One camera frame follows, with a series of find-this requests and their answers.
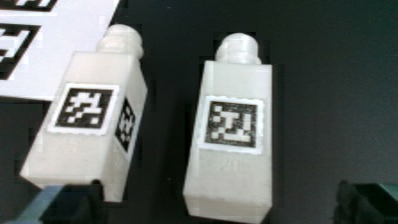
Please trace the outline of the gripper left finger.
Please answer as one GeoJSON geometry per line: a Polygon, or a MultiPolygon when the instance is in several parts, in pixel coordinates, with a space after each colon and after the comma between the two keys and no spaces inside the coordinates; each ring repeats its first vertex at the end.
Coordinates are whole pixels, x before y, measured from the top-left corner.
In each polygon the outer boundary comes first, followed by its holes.
{"type": "Polygon", "coordinates": [[[101,182],[46,186],[12,224],[106,224],[101,182]]]}

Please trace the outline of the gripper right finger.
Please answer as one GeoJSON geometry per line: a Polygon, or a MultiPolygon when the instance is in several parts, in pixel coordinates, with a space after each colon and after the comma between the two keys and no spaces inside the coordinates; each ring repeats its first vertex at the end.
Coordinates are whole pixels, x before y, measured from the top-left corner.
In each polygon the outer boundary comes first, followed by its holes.
{"type": "Polygon", "coordinates": [[[337,185],[333,224],[398,224],[398,184],[337,185]]]}

